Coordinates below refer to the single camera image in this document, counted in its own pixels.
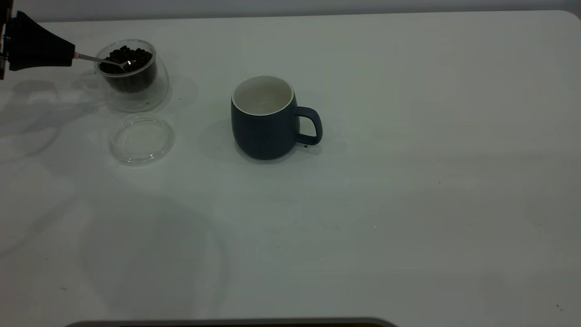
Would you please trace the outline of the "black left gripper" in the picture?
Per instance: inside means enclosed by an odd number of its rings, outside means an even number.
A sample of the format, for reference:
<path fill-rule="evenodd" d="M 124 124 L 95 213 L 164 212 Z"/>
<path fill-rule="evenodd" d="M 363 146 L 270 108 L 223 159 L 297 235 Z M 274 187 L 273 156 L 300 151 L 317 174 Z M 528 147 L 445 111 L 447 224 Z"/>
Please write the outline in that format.
<path fill-rule="evenodd" d="M 18 11 L 10 20 L 10 8 L 0 11 L 0 80 L 5 71 L 29 68 L 70 67 L 75 45 L 44 29 L 24 12 Z M 5 54 L 8 27 L 8 56 Z"/>

